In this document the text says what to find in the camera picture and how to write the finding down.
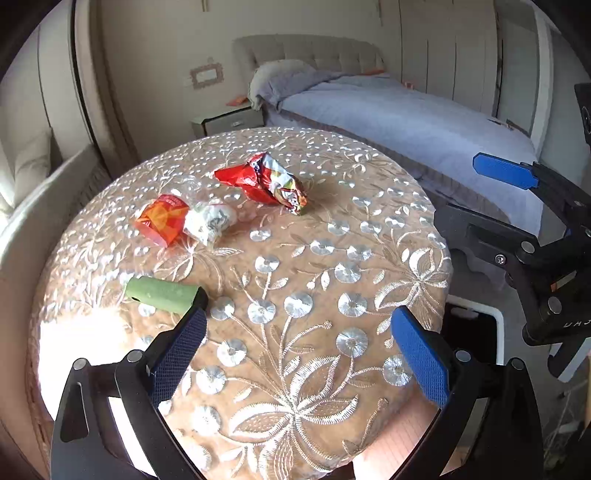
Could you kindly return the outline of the orange item on nightstand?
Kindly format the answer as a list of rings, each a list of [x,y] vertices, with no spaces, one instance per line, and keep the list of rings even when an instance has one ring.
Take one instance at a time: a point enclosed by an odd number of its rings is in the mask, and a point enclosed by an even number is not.
[[[238,96],[238,97],[231,99],[231,101],[228,101],[228,103],[226,103],[226,104],[230,107],[238,107],[240,105],[245,105],[246,103],[249,103],[249,97]]]

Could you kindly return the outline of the red snack bag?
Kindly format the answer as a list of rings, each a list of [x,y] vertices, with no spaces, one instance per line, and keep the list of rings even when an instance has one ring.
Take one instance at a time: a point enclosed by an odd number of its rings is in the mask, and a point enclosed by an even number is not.
[[[242,189],[250,200],[283,206],[294,215],[300,215],[308,205],[304,185],[269,152],[256,153],[242,165],[217,169],[214,177]]]

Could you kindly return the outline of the beige throw pillow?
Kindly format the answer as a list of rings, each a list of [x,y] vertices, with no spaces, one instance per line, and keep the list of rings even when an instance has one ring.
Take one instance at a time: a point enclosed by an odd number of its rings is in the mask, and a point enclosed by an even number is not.
[[[52,130],[42,131],[16,156],[10,167],[1,150],[1,213],[11,216],[51,171]]]

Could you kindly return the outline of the white bedside nightstand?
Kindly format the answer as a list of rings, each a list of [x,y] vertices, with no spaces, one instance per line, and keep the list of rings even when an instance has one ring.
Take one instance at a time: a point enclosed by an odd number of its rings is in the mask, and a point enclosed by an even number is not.
[[[223,109],[194,117],[190,124],[195,138],[200,139],[224,132],[263,127],[264,120],[262,111],[254,110],[246,103],[239,106],[225,105]]]

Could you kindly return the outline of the beige tufted headboard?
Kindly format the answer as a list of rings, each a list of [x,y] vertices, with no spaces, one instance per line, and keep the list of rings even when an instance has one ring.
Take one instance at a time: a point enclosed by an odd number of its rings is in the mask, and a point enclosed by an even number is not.
[[[277,60],[301,60],[317,70],[360,75],[387,71],[380,49],[351,38],[307,34],[259,34],[236,38],[232,52],[249,85],[257,68]]]

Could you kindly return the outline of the framed wall switch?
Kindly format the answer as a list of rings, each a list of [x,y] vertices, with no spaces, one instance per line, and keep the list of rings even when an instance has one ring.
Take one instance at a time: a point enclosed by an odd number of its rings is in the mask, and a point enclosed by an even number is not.
[[[192,87],[195,90],[206,88],[223,81],[221,63],[209,63],[192,69],[190,72]]]

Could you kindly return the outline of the green cylindrical tube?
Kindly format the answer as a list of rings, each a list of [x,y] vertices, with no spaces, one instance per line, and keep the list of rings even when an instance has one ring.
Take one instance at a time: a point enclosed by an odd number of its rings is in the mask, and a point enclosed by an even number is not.
[[[208,303],[206,293],[196,285],[146,276],[129,280],[125,295],[138,303],[179,315],[184,315],[193,306],[205,309]]]

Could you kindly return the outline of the clear plastic bag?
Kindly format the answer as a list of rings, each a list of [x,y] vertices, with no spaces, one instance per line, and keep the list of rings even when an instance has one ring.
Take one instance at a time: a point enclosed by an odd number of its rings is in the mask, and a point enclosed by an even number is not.
[[[202,245],[212,248],[225,230],[235,225],[235,209],[219,199],[200,202],[191,207],[184,220],[183,233]]]

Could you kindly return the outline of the beige wardrobe doors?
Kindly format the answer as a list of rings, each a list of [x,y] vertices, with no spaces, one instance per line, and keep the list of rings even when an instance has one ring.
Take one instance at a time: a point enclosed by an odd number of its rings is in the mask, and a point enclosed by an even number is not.
[[[418,91],[496,112],[500,58],[493,1],[377,1],[388,70]]]

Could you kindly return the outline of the grey bed pillow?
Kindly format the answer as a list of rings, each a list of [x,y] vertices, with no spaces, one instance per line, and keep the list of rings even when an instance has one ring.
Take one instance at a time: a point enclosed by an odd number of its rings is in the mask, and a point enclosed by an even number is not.
[[[315,68],[299,59],[282,59],[266,62],[256,69],[249,83],[249,101],[253,110],[262,107],[263,89],[273,80],[288,80],[295,74],[311,74]]]

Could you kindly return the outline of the floral embroidered round tablecloth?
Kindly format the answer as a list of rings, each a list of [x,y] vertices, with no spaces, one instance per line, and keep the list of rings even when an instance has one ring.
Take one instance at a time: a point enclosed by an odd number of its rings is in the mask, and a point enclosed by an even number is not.
[[[214,177],[260,152],[304,185],[300,215]],[[133,221],[172,188],[219,199],[238,221],[212,248],[188,236],[159,247]],[[47,263],[32,319],[45,406],[57,411],[75,359],[118,361],[177,323],[128,299],[129,280],[199,285],[207,335],[161,405],[172,432],[212,479],[325,476],[366,449],[410,394],[393,310],[441,327],[452,262],[433,219],[403,166],[334,133],[249,129],[145,161],[87,204]]]

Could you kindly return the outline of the bed with blue duvet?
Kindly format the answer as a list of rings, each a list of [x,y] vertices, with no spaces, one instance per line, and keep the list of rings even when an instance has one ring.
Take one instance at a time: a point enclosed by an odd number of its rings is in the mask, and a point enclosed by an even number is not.
[[[389,155],[441,201],[537,234],[543,206],[533,194],[479,175],[473,157],[536,159],[531,140],[452,100],[404,87],[387,75],[295,74],[263,89],[270,114],[331,130]]]

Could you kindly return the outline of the white trash bin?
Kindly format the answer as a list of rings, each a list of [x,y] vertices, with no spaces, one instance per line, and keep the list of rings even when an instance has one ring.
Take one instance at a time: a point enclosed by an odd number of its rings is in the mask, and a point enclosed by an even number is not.
[[[505,364],[504,317],[495,307],[449,295],[441,334],[453,350],[466,350],[485,364]]]

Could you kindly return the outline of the orange label plastic bottle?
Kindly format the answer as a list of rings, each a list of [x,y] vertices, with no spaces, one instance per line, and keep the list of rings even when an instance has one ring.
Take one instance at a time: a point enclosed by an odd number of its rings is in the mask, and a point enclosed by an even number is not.
[[[199,200],[195,190],[164,190],[140,211],[133,226],[155,245],[168,248],[187,238],[185,222]]]

